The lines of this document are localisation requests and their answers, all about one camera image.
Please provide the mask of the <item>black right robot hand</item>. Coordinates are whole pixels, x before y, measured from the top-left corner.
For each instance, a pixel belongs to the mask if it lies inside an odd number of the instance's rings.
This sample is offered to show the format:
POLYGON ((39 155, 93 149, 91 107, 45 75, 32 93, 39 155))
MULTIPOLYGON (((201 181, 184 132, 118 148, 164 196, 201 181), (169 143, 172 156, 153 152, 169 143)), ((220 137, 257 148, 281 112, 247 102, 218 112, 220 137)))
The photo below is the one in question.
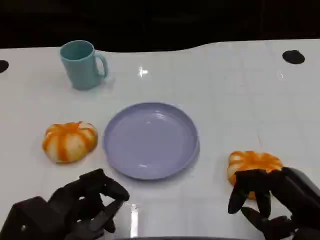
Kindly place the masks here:
POLYGON ((266 240, 318 240, 320 238, 320 190, 300 170, 284 167, 238 171, 228 202, 228 213, 242 212, 266 240), (271 196, 290 212, 270 219, 271 196))

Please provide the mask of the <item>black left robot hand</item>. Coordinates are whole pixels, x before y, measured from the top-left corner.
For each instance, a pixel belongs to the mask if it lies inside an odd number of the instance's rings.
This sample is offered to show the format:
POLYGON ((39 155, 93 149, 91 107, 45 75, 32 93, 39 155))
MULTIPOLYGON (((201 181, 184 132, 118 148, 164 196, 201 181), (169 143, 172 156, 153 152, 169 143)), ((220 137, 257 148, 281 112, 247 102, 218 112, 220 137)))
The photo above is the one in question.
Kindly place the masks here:
POLYGON ((63 218, 65 240, 97 240, 116 231, 114 217, 129 199, 129 192, 98 168, 58 188, 48 203, 63 218))

